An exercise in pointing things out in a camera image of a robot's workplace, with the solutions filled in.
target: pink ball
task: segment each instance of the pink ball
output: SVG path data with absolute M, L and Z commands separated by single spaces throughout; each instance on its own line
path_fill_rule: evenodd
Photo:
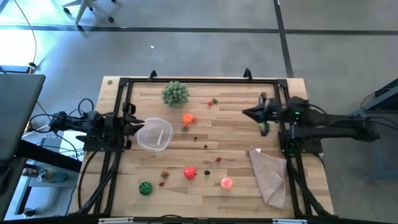
M 221 187 L 225 190 L 231 189 L 233 185 L 234 182 L 230 178 L 226 177 L 221 181 Z

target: green plant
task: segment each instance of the green plant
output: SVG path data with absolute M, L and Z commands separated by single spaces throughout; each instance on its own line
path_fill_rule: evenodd
M 188 102 L 187 86 L 178 81 L 166 84 L 162 94 L 163 102 L 171 108 L 181 107 Z

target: butcher block tabletop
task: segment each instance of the butcher block tabletop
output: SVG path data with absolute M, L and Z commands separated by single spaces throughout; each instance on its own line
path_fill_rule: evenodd
M 113 111 L 119 79 L 103 78 L 96 104 L 96 110 L 100 113 Z M 288 78 L 287 82 L 290 97 L 307 98 L 303 79 Z M 248 148 L 253 146 L 262 149 L 263 153 L 283 158 L 279 149 L 278 125 L 270 122 L 270 133 L 262 137 L 258 125 L 241 112 L 256 106 L 261 92 L 266 92 L 268 98 L 275 97 L 274 86 L 260 83 L 186 83 L 189 102 L 182 108 L 170 109 L 161 99 L 165 84 L 133 84 L 131 103 L 137 107 L 135 116 L 138 119 L 162 118 L 168 121 L 173 126 L 173 137 L 165 150 L 155 153 L 142 149 L 136 136 L 130 137 L 132 148 L 122 153 L 111 216 L 159 217 L 174 214 L 208 218 L 293 218 L 287 176 L 285 208 L 265 205 L 248 154 Z M 126 92 L 125 88 L 121 103 L 126 98 Z M 212 98 L 219 101 L 217 105 L 208 105 Z M 196 123 L 189 124 L 187 132 L 182 130 L 184 113 L 191 113 L 197 118 Z M 85 156 L 83 166 L 89 155 Z M 222 160 L 212 164 L 217 157 Z M 88 164 L 81 185 L 83 203 L 99 183 L 103 158 L 104 153 L 98 152 Z M 308 188 L 325 210 L 333 213 L 320 159 L 304 154 L 303 164 Z M 184 177 L 186 167 L 196 167 L 197 175 L 193 180 Z M 159 183 L 163 178 L 160 174 L 163 170 L 169 171 L 170 176 L 161 187 Z M 205 170 L 209 170 L 210 175 L 205 175 Z M 234 182 L 230 190 L 220 187 L 225 177 Z M 139 193 L 139 185 L 145 181 L 154 187 L 148 196 Z M 109 184 L 104 191 L 101 211 L 106 204 L 108 187 Z M 300 208 L 304 211 L 302 194 L 299 187 L 297 189 Z M 75 191 L 70 212 L 76 210 Z

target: table leg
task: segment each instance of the table leg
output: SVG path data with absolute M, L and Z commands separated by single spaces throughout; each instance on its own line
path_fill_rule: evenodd
M 53 152 L 25 140 L 19 141 L 15 155 L 75 172 L 79 172 L 81 167 L 81 162 L 76 159 Z

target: clear plastic container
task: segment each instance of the clear plastic container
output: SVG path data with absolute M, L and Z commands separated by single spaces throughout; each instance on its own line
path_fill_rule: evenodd
M 160 118 L 148 118 L 145 126 L 138 131 L 138 144 L 150 152 L 160 152 L 164 150 L 172 141 L 172 125 Z

